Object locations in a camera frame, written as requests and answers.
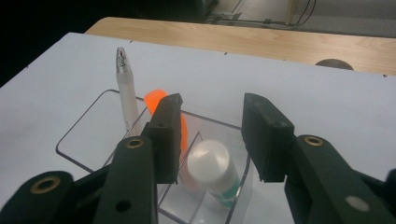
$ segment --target white bottle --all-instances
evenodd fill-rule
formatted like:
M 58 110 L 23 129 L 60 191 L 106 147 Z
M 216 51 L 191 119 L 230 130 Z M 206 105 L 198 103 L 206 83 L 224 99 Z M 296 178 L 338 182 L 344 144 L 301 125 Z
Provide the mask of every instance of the white bottle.
M 226 208 L 231 208 L 240 179 L 228 149 L 221 142 L 206 140 L 195 145 L 188 157 L 191 176 Z

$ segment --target black cable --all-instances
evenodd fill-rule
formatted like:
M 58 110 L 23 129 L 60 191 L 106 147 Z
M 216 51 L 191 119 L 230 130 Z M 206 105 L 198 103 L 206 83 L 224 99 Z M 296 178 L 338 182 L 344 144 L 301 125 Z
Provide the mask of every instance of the black cable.
M 293 25 L 298 25 L 298 24 L 299 24 L 300 20 L 303 18 L 303 16 L 304 16 L 306 10 L 308 9 L 310 3 L 311 3 L 311 0 L 308 0 L 308 3 L 306 4 L 303 13 L 300 15 L 300 18 L 299 18 L 299 19 L 297 20 L 297 22 L 294 23 Z
M 309 13 L 309 16 L 305 19 L 305 21 L 303 21 L 301 24 L 299 24 L 298 22 L 296 23 L 296 25 L 298 25 L 298 26 L 301 26 L 301 25 L 304 25 L 304 23 L 306 23 L 308 20 L 309 20 L 309 18 L 312 16 L 312 14 L 313 14 L 313 12 L 314 12 L 314 9 L 315 9 L 315 5 L 317 4 L 317 0 L 314 0 L 314 5 L 312 6 L 312 10 L 311 10 L 311 12 Z
M 264 21 L 242 21 L 242 20 L 233 21 L 233 20 L 229 20 L 229 19 L 224 19 L 222 17 L 215 17 L 212 21 L 206 21 L 205 23 L 217 24 L 219 22 L 233 22 L 233 23 L 244 23 L 244 24 L 250 24 L 250 25 L 258 25 L 258 26 L 264 27 L 264 28 L 275 28 L 275 27 L 271 27 L 269 25 L 270 24 L 278 24 L 278 25 L 287 26 L 287 27 L 289 27 L 289 29 L 291 29 L 296 26 L 301 26 L 309 20 L 309 18 L 312 16 L 312 14 L 314 12 L 316 3 L 317 3 L 317 0 L 314 0 L 314 5 L 312 6 L 311 12 L 309 13 L 308 17 L 302 23 L 299 23 L 299 22 L 303 18 L 305 12 L 308 10 L 309 5 L 311 4 L 311 0 L 308 0 L 308 3 L 306 4 L 303 13 L 300 15 L 300 18 L 294 24 L 287 25 L 283 21 L 270 21 L 269 23 L 265 23 Z

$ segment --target transparent bin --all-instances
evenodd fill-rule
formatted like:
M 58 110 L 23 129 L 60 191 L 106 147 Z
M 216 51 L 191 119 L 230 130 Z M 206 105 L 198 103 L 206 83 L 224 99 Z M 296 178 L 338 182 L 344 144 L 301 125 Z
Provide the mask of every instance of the transparent bin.
M 151 115 L 142 99 L 136 98 L 140 112 L 132 133 L 140 134 Z M 240 128 L 182 112 L 188 127 L 189 149 L 180 156 L 178 183 L 158 185 L 160 223 L 241 223 L 252 191 L 252 162 L 245 150 Z M 56 152 L 92 173 L 110 164 L 117 143 L 129 135 L 124 130 L 118 91 L 104 91 L 68 130 Z M 187 158 L 191 148 L 204 140 L 220 141 L 229 150 L 241 180 L 230 209 L 223 207 L 190 176 Z

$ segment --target pen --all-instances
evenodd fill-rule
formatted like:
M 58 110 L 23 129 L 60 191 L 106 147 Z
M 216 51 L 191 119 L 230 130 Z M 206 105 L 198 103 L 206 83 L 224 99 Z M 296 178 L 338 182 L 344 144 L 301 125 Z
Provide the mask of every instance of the pen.
M 125 121 L 125 129 L 129 135 L 139 135 L 140 127 L 134 123 L 138 118 L 138 110 L 136 103 L 136 94 L 134 91 L 134 75 L 132 73 L 131 65 L 124 48 L 117 48 L 117 83 L 119 84 L 122 115 Z

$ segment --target white tabletop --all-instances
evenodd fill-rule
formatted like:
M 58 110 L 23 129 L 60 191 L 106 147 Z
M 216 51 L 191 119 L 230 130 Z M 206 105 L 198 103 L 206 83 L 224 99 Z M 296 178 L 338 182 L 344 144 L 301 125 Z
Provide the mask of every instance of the white tabletop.
M 244 93 L 257 93 L 294 123 L 296 135 L 327 139 L 353 169 L 384 180 L 396 167 L 396 77 L 68 34 L 0 89 L 1 206 L 35 175 L 87 174 L 55 147 L 101 92 L 118 89 L 117 47 L 129 56 L 137 96 L 178 92 L 183 110 L 241 126 Z M 253 178 L 245 223 L 291 223 L 283 184 L 260 183 L 257 171 Z

